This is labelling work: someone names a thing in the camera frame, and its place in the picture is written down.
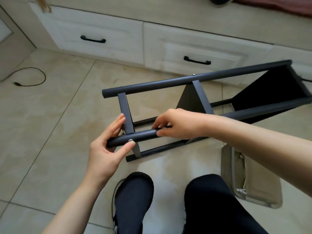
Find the right hand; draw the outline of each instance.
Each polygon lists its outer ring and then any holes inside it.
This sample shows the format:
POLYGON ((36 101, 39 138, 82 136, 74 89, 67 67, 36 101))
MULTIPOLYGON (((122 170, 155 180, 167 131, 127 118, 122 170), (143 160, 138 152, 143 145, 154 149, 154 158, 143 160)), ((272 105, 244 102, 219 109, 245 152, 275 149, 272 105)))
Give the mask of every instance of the right hand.
POLYGON ((172 128, 163 128, 157 131, 157 136, 167 136, 178 139, 192 139, 207 136, 208 114, 196 113, 178 109, 168 109, 157 117, 153 129, 166 127, 169 123, 172 128))

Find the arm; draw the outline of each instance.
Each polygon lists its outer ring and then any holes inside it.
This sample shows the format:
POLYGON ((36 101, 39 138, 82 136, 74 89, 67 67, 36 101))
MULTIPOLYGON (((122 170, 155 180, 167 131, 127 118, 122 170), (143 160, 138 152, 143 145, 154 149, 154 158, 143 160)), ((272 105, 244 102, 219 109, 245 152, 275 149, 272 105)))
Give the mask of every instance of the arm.
POLYGON ((87 172, 80 186, 75 190, 51 223, 43 231, 47 233, 83 233, 87 226, 93 205, 99 193, 118 168, 123 157, 133 148, 135 142, 126 143, 116 153, 106 149, 107 140, 117 136, 125 121, 120 114, 114 122, 90 145, 87 172))
POLYGON ((181 139, 213 137, 230 144, 312 197, 312 141, 267 130, 230 118, 169 109, 153 128, 172 128, 158 136, 181 139))

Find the left hand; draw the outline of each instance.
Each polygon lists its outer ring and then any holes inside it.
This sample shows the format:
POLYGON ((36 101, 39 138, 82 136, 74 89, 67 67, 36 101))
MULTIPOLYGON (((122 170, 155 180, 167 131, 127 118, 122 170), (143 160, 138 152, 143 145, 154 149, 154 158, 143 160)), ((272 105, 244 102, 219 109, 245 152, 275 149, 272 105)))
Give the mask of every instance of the left hand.
POLYGON ((128 142, 115 153, 115 148, 106 148, 107 140, 119 134, 125 120, 124 115, 120 114, 90 145, 88 167, 84 180, 89 184, 94 184, 99 189, 103 189, 117 170, 123 157, 135 145, 134 141, 128 142))

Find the metal frame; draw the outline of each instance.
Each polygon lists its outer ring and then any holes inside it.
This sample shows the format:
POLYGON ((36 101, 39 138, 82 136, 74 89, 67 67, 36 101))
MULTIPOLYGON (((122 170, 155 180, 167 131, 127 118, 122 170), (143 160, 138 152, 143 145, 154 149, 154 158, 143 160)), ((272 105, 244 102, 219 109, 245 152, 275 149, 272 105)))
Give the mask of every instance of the metal frame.
MULTIPOLYGON (((246 120, 247 123, 254 123, 264 118, 279 114, 283 111, 311 103, 312 96, 310 92, 301 82, 301 78, 292 69, 290 66, 291 64, 291 60, 284 60, 260 65, 234 68, 230 70, 221 70, 205 74, 104 89, 102 90, 104 98, 118 97, 120 110, 126 117, 124 124, 125 135, 109 139, 107 146, 109 148, 121 146, 127 143, 130 139, 135 142, 140 142, 158 137, 156 134, 158 129, 135 132, 135 127, 151 124, 156 120, 157 117, 133 122, 127 102, 127 94, 135 94, 150 90, 186 85, 178 102, 177 108, 182 108, 193 112, 213 114, 213 107, 232 103, 234 109, 240 109, 231 113, 223 114, 222 116, 240 121, 246 120), (251 85, 247 86, 235 97, 219 102, 209 103, 200 84, 202 81, 228 78, 261 71, 268 72, 253 82, 251 85), (280 79, 285 81, 282 83, 285 87, 281 93, 282 96, 278 95, 277 93, 277 95, 273 95, 272 97, 257 95, 256 99, 250 99, 249 95, 252 94, 251 91, 255 91, 255 89, 261 89, 264 94, 266 93, 264 87, 267 85, 268 78, 276 78, 276 82, 280 82, 280 79)), ((133 149, 134 154, 127 156, 126 160, 127 162, 137 160, 141 157, 147 157, 169 149, 200 141, 205 138, 206 137, 198 137, 190 140, 180 140, 142 152, 139 149, 138 143, 136 143, 136 146, 133 149)))

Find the black pants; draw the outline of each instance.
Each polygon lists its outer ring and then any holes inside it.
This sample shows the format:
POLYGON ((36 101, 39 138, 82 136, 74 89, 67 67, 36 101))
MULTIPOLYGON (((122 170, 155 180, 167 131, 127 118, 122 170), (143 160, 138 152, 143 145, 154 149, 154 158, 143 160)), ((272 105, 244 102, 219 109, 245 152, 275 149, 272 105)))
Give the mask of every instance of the black pants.
MULTIPOLYGON (((115 224, 119 234, 142 233, 142 221, 154 194, 152 179, 131 173, 115 195, 115 224)), ((197 177, 185 189, 186 223, 190 233, 267 233, 236 200, 223 179, 215 174, 197 177)))

